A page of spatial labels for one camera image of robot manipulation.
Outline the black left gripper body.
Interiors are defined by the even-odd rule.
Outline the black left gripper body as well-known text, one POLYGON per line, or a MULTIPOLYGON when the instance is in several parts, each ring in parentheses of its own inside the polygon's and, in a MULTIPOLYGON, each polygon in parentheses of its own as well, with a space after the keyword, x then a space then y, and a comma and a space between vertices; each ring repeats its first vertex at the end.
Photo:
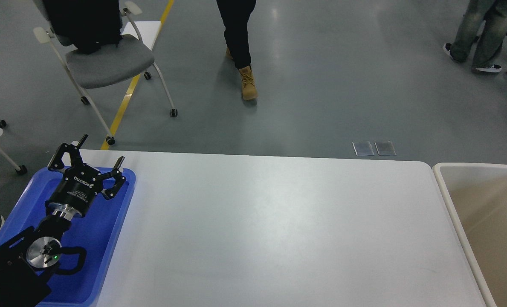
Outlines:
POLYGON ((101 171, 89 165, 65 169, 56 190, 45 202, 47 214, 65 212, 67 218, 84 218, 97 194, 102 191, 101 171))

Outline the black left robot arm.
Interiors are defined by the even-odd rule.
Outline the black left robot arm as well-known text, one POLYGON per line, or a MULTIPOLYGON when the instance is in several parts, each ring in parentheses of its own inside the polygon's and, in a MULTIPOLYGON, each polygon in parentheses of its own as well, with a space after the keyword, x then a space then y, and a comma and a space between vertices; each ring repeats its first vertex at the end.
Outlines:
POLYGON ((29 226, 0 245, 0 307, 35 307, 49 296, 50 279, 81 272, 87 260, 84 246, 64 246, 64 234, 74 218, 84 218, 97 196, 117 196, 126 182, 121 156, 112 169, 103 172, 85 163, 78 144, 61 144, 48 171, 62 178, 51 196, 43 201, 46 216, 37 227, 29 226))

